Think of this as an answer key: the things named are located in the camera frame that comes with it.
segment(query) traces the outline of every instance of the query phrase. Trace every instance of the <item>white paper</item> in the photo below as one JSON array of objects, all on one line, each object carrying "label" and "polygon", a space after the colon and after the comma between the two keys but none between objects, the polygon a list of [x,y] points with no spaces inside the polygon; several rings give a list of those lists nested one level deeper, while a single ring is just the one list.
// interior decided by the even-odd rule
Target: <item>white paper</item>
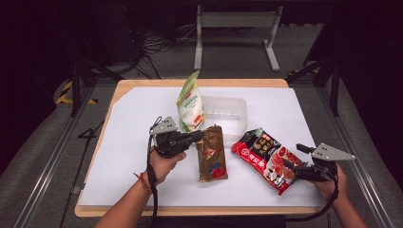
[{"label": "white paper", "polygon": [[[179,123],[176,101],[181,87],[136,87],[114,106],[79,205],[111,206],[146,167],[149,128],[159,116]],[[202,96],[242,98],[247,103],[246,130],[262,127],[305,162],[297,143],[316,147],[292,88],[200,87]],[[282,196],[252,166],[225,148],[228,180],[199,182],[195,146],[186,151],[158,188],[160,206],[321,206],[323,199],[308,181],[297,180]]]}]

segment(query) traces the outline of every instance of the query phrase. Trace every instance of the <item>black curtain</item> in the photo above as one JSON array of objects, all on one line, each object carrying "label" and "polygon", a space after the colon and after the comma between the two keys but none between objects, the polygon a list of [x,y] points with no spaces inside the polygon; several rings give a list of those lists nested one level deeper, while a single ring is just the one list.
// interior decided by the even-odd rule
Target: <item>black curtain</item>
[{"label": "black curtain", "polygon": [[56,107],[53,95],[69,62],[45,1],[0,3],[0,174]]},{"label": "black curtain", "polygon": [[306,59],[316,61],[336,49],[339,51],[340,77],[400,188],[403,187],[402,14],[403,8],[396,1],[356,1],[353,7],[337,8]]}]

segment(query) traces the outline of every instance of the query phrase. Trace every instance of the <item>green snack bag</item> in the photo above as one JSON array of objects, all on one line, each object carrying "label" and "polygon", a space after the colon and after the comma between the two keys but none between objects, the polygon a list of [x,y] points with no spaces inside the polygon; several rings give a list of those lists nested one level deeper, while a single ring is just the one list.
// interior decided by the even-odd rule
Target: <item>green snack bag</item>
[{"label": "green snack bag", "polygon": [[197,130],[204,121],[202,96],[196,84],[198,76],[199,71],[196,71],[187,78],[178,97],[180,125],[184,132]]}]

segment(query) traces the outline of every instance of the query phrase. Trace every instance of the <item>black cable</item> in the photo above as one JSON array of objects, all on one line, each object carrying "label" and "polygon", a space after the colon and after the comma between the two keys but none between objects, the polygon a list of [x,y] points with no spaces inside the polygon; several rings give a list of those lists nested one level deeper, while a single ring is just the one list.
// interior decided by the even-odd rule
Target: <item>black cable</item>
[{"label": "black cable", "polygon": [[158,73],[158,70],[155,68],[154,64],[152,63],[151,56],[146,52],[145,57],[148,59],[149,63],[151,64],[152,68],[154,69],[155,74],[157,75],[158,79],[161,79],[160,74]]},{"label": "black cable", "polygon": [[[166,39],[162,39],[161,36],[158,35],[148,35],[146,36],[147,38],[144,41],[144,50],[148,50],[148,54],[155,54],[158,52],[167,52],[169,51],[171,48],[177,46],[177,45],[181,45],[185,42],[187,42],[188,40],[188,36],[192,36],[193,33],[196,32],[196,27],[192,28],[189,32],[187,32],[182,38],[177,38],[176,41],[172,42],[170,40],[166,40]],[[151,41],[147,41],[148,38],[151,37],[158,37],[159,39],[154,41],[154,39],[151,39]],[[159,45],[158,48],[150,48],[148,46],[151,45]]]},{"label": "black cable", "polygon": [[145,62],[146,64],[148,64],[150,67],[152,67],[152,65],[150,63],[148,63],[146,60],[142,60],[143,62]]},{"label": "black cable", "polygon": [[143,69],[142,66],[138,65],[138,67],[139,67],[138,70],[141,70],[141,73],[142,73],[143,75],[145,75],[145,76],[148,77],[149,79],[155,79],[154,76],[152,76],[152,75],[150,75],[149,73],[147,73],[146,70]]},{"label": "black cable", "polygon": [[137,69],[137,71],[139,71],[140,73],[142,73],[145,77],[149,78],[149,79],[154,79],[152,76],[148,75],[141,66],[139,66],[139,68],[135,67]]},{"label": "black cable", "polygon": [[103,120],[100,124],[98,124],[98,126],[94,130],[92,128],[89,128],[87,131],[85,131],[85,132],[83,132],[82,134],[79,135],[79,138],[86,138],[86,148],[84,149],[83,155],[81,156],[80,164],[79,164],[79,166],[77,168],[77,172],[76,172],[76,175],[75,175],[75,178],[74,178],[74,182],[71,185],[70,192],[68,193],[68,198],[67,198],[67,202],[66,202],[66,205],[65,205],[65,211],[63,212],[62,219],[61,219],[60,224],[59,224],[59,228],[62,228],[63,224],[65,222],[67,209],[68,209],[68,206],[70,204],[71,196],[73,194],[73,188],[75,187],[75,185],[77,183],[78,176],[80,175],[81,167],[83,166],[84,158],[86,157],[86,151],[89,148],[89,143],[91,142],[91,140],[93,138],[96,137],[96,136],[94,136],[95,132],[98,130],[98,128],[101,127],[102,124],[104,124],[104,122],[105,122],[105,120]]},{"label": "black cable", "polygon": [[110,71],[110,70],[107,69],[107,68],[104,68],[104,67],[101,67],[101,66],[96,65],[95,63],[93,63],[92,61],[90,61],[90,60],[88,60],[88,59],[86,59],[86,58],[82,58],[81,60],[82,60],[82,62],[83,62],[84,64],[86,64],[86,65],[88,65],[88,66],[90,66],[90,67],[93,67],[93,68],[97,69],[98,71],[101,71],[101,72],[104,73],[106,76],[111,77],[112,79],[114,79],[114,80],[116,80],[116,81],[118,81],[118,82],[125,79],[124,77],[122,77],[122,76],[120,76],[120,75],[118,75],[118,74],[116,74],[116,73]]},{"label": "black cable", "polygon": [[[160,116],[157,118],[155,123],[150,127],[150,130],[153,129],[158,123],[162,120],[163,118]],[[151,141],[152,141],[153,136],[150,135],[148,138],[148,149],[147,149],[147,175],[148,175],[148,182],[151,187],[151,192],[152,196],[154,199],[154,209],[152,212],[152,218],[151,218],[151,228],[154,228],[156,223],[157,223],[157,211],[158,211],[158,191],[155,183],[157,182],[157,177],[155,176],[154,168],[151,165]]]},{"label": "black cable", "polygon": [[306,218],[287,218],[286,221],[307,221],[307,220],[312,220],[316,219],[323,214],[325,214],[329,208],[332,206],[333,202],[337,199],[338,197],[338,175],[335,175],[333,178],[333,181],[335,183],[335,191],[333,192],[332,196],[329,198],[328,203],[318,212],[314,213],[313,215],[306,217]]},{"label": "black cable", "polygon": [[[132,70],[138,63],[139,63],[139,61],[136,60],[136,62],[131,63],[128,67],[118,69],[118,70],[112,71],[112,72],[115,74],[118,74],[118,75],[126,74],[128,71]],[[97,77],[107,77],[107,75],[102,72],[93,72],[92,71],[92,73],[95,74]]]},{"label": "black cable", "polygon": [[144,48],[149,49],[148,46],[161,45],[161,44],[164,44],[167,42],[169,42],[169,40],[164,39],[162,36],[151,34],[151,35],[145,36]]}]

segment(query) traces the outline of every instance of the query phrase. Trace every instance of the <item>metal rail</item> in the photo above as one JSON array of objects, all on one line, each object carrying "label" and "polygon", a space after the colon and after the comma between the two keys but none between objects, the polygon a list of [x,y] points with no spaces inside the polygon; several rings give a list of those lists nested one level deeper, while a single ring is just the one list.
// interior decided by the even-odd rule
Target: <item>metal rail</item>
[{"label": "metal rail", "polygon": [[320,100],[322,101],[323,106],[326,108],[328,115],[331,117],[334,127],[342,143],[344,144],[346,151],[356,157],[356,160],[349,161],[349,164],[352,167],[353,172],[355,173],[355,177],[358,181],[359,186],[361,187],[364,197],[366,198],[368,204],[371,207],[371,210],[373,211],[378,226],[385,228],[396,227],[382,204],[381,198],[378,194],[378,191],[376,190],[376,187],[374,186],[374,182],[371,179],[371,176],[365,169],[364,165],[359,161],[359,157],[355,152],[353,144],[348,137],[342,121],[339,118],[335,117],[335,115],[333,114],[332,108],[329,106],[329,94],[323,87],[317,88],[317,93],[320,97]]},{"label": "metal rail", "polygon": [[[86,87],[81,104],[85,104],[85,101],[88,101],[90,99],[93,90],[93,87]],[[14,228],[24,228],[29,226],[29,223],[34,216],[36,209],[38,208],[39,203],[42,200],[42,197],[45,195],[48,189],[48,186],[51,179],[53,178],[57,166],[59,165],[60,160],[63,158],[67,142],[75,125],[77,124],[78,120],[80,120],[81,114],[83,113],[85,107],[85,105],[81,105],[80,108],[77,110],[76,115],[68,120],[65,130],[63,131],[59,142],[56,144],[56,147],[54,148],[44,171],[39,176],[39,179],[32,189],[26,205],[24,206],[18,219],[15,221],[15,224],[13,226]]]}]

